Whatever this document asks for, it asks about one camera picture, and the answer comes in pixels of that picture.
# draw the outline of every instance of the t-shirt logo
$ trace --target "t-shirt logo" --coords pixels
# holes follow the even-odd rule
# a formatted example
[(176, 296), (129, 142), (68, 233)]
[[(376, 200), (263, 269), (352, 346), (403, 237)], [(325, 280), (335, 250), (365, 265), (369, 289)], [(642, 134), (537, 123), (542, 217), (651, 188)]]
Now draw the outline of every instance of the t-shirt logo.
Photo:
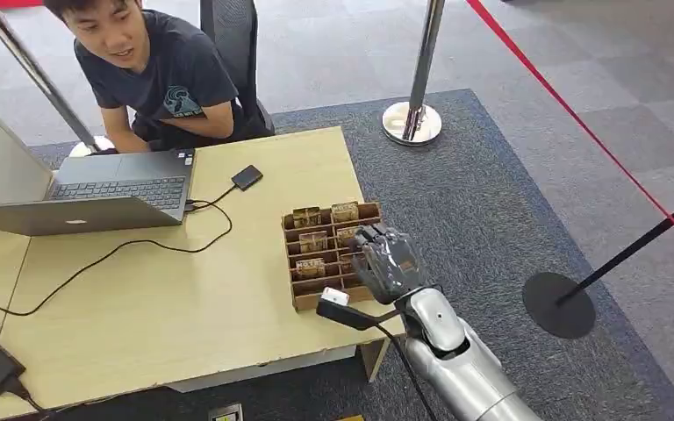
[(170, 86), (164, 99), (164, 106), (174, 117), (191, 117), (203, 112), (184, 86)]

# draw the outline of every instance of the laptop keyboard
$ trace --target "laptop keyboard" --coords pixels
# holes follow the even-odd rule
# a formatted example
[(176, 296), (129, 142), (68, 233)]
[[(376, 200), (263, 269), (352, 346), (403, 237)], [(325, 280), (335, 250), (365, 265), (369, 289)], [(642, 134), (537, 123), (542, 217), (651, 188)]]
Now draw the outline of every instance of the laptop keyboard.
[(83, 182), (56, 186), (50, 200), (132, 196), (158, 209), (176, 209), (183, 200), (183, 189), (183, 177), (131, 182)]

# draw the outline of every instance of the dark blue rug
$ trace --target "dark blue rug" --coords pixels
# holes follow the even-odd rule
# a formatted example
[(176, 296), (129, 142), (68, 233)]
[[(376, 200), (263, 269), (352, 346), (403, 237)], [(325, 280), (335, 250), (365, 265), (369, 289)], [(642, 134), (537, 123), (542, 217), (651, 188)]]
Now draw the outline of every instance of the dark blue rug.
[[(605, 287), (590, 290), (599, 319), (585, 339), (556, 339), (528, 318), (520, 291), (530, 275), (582, 279), (592, 269), (474, 93), (427, 96), (444, 128), (423, 148), (384, 137), (379, 118), (395, 101), (274, 117), (279, 132), (342, 126), (363, 194), (415, 238), (427, 277), (444, 287), (543, 419), (674, 420), (672, 384)], [(55, 166), (68, 150), (35, 152)], [(451, 419), (435, 396), (431, 402)], [(67, 410), (61, 419), (205, 420), (210, 408), (229, 403), (243, 403), (247, 421), (427, 418), (391, 350), (373, 384), (357, 361), (344, 360), (185, 395), (149, 390)]]

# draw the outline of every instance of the table leg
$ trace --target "table leg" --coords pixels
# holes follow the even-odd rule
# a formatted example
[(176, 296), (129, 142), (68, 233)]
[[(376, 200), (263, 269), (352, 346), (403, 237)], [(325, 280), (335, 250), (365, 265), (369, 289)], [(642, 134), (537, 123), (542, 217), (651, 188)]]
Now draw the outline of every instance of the table leg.
[(389, 349), (390, 343), (387, 338), (359, 345), (362, 364), (365, 366), (365, 374), (368, 376), (368, 383), (372, 383), (376, 379), (378, 369), (384, 361), (384, 356), (386, 355), (386, 350)]

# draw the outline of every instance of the office chair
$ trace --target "office chair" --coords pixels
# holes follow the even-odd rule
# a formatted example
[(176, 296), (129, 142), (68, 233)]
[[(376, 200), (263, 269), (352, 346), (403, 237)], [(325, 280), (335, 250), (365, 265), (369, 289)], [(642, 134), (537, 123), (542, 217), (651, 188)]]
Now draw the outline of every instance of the office chair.
[(244, 122), (237, 140), (275, 134), (272, 118), (257, 98), (257, 9), (254, 0), (200, 0), (200, 29), (216, 45), (224, 67), (239, 91)]

